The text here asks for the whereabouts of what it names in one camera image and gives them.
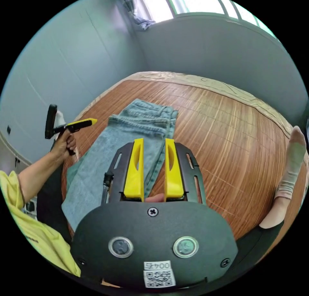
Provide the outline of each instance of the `qr code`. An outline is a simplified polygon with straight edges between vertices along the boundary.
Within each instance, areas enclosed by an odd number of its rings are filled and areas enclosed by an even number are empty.
[[[175,286],[172,269],[144,271],[145,286],[149,288]]]

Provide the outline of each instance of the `bed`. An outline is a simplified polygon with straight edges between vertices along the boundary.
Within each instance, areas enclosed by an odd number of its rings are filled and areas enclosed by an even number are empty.
[[[172,72],[135,73],[103,92],[75,119],[96,118],[75,134],[78,157],[66,160],[66,173],[118,114],[139,98],[179,110],[174,139],[189,147],[201,167],[209,207],[230,224],[236,239],[258,225],[270,210],[285,164],[292,126],[272,107],[223,82]],[[306,153],[285,223],[268,252],[293,223],[308,185]],[[164,191],[164,167],[150,196]]]

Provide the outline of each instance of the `label sticker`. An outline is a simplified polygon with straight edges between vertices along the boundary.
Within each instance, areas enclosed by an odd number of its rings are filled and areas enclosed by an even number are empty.
[[[147,288],[175,286],[171,261],[144,262],[144,281]]]

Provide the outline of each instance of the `leg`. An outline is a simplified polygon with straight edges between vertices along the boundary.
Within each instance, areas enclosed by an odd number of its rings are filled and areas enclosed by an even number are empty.
[[[286,150],[286,167],[275,192],[274,204],[260,227],[271,228],[281,223],[292,198],[295,183],[306,153],[306,140],[300,128],[295,126]]]

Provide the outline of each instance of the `foot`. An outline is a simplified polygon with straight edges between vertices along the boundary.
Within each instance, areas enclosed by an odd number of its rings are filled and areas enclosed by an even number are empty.
[[[286,150],[286,167],[281,181],[275,192],[275,198],[292,198],[295,183],[303,164],[306,153],[306,140],[298,126],[291,132],[290,140]]]

